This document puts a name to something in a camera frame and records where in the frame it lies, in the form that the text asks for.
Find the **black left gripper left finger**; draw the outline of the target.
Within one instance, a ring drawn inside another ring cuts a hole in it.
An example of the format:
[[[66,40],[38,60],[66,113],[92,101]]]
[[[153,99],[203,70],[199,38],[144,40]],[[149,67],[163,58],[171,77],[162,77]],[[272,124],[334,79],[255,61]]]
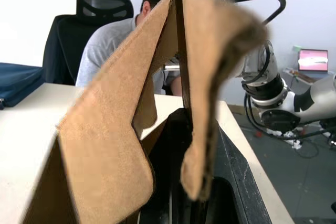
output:
[[[195,202],[182,187],[184,154],[192,141],[192,127],[185,108],[171,113],[150,154],[155,190],[140,210],[140,223],[191,223]]]

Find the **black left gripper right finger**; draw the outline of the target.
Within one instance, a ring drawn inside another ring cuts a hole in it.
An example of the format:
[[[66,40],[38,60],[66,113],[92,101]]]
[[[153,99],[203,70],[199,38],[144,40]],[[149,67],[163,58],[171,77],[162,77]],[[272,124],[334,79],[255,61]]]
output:
[[[219,125],[204,222],[272,223],[247,159]]]

